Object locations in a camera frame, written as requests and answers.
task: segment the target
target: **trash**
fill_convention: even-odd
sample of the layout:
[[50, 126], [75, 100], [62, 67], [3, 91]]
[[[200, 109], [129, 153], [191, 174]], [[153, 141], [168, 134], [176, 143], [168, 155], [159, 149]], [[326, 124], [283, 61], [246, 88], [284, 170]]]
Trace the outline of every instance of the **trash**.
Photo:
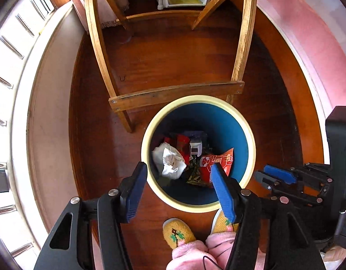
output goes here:
[[222, 168], [224, 169], [224, 172], [226, 173], [227, 176], [229, 176], [229, 173], [231, 171], [231, 166], [233, 163], [233, 148], [230, 150], [226, 151], [222, 155], [204, 155], [201, 157], [199, 160], [199, 171], [201, 174], [201, 179], [205, 183], [210, 183], [210, 170], [211, 166], [219, 162], [222, 165]]
[[156, 147], [152, 155], [158, 172], [172, 180], [178, 179], [187, 166], [179, 151], [166, 142]]
[[191, 139], [189, 143], [190, 155], [202, 155], [202, 141], [199, 138]]
[[189, 143], [190, 139], [187, 136], [184, 136], [182, 134], [177, 134], [177, 150], [182, 155], [184, 162], [186, 164], [189, 164], [189, 158], [190, 158], [190, 151], [189, 151]]
[[231, 148], [222, 155], [214, 155], [204, 131], [185, 131], [164, 137], [164, 142], [153, 150], [153, 161], [164, 177], [173, 180], [181, 178], [188, 184], [213, 187], [210, 167], [219, 162], [229, 176], [233, 153]]

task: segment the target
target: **crumpled white tissue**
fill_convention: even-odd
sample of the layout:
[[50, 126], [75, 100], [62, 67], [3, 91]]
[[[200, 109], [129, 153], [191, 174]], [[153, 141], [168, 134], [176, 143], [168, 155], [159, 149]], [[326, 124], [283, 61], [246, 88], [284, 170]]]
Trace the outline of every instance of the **crumpled white tissue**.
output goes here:
[[187, 166], [179, 151], [166, 142], [156, 147], [152, 155], [159, 173], [172, 180], [178, 179]]

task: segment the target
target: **pink pajama pants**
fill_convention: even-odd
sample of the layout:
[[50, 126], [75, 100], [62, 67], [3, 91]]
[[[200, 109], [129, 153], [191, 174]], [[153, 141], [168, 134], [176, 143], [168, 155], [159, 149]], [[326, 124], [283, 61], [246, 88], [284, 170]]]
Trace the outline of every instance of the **pink pajama pants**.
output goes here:
[[[203, 257], [208, 256], [222, 269], [226, 267], [235, 232], [221, 232], [207, 237], [205, 244], [202, 241], [194, 241], [175, 248], [172, 252], [173, 260], [169, 262], [166, 270], [203, 270]], [[258, 249], [255, 262], [255, 270], [263, 270], [265, 254]], [[208, 259], [204, 259], [207, 270], [218, 270]]]

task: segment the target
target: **trash can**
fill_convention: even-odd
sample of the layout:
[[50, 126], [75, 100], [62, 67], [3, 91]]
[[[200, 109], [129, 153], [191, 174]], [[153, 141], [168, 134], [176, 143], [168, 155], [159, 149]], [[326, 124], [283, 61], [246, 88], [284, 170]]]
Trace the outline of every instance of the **trash can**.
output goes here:
[[147, 164], [147, 182], [168, 205], [185, 212], [209, 212], [220, 208], [212, 188], [187, 184], [183, 179], [160, 176], [152, 151], [172, 132], [205, 131], [216, 154], [234, 148], [230, 177], [242, 188], [248, 184], [255, 165], [255, 141], [244, 117], [225, 101], [205, 95], [177, 99], [163, 107], [152, 119], [143, 137], [141, 159]]

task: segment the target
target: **wooden chair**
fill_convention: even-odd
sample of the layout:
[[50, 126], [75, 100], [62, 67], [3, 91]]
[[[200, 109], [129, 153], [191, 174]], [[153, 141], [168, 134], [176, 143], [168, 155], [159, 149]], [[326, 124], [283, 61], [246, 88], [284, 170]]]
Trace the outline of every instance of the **wooden chair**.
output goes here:
[[[207, 19], [219, 5], [225, 0], [210, 0], [202, 11], [195, 10], [170, 10], [154, 11], [149, 13], [137, 14], [126, 17], [121, 11], [117, 0], [107, 0], [112, 10], [117, 16], [117, 22], [121, 24], [129, 33], [133, 34], [131, 24], [135, 21], [167, 18], [174, 16], [196, 17], [192, 30], [197, 28], [200, 23]], [[235, 96], [241, 94], [244, 88], [243, 74], [247, 63], [250, 43], [253, 35], [253, 26], [255, 20], [255, 11], [257, 0], [244, 0], [243, 18], [240, 30], [237, 56], [234, 64], [231, 81], [219, 83], [200, 83], [200, 84], [183, 84], [176, 86], [152, 88], [140, 92], [120, 95], [114, 77], [111, 73], [111, 65], [104, 44], [102, 30], [98, 17], [97, 0], [84, 0], [85, 13], [87, 16], [88, 29], [93, 44], [95, 56], [97, 58], [99, 69], [110, 99], [109, 103], [112, 110], [116, 112], [128, 132], [132, 132], [127, 110], [149, 106], [159, 103], [168, 103], [175, 99], [188, 95], [226, 95], [226, 101], [233, 104]]]

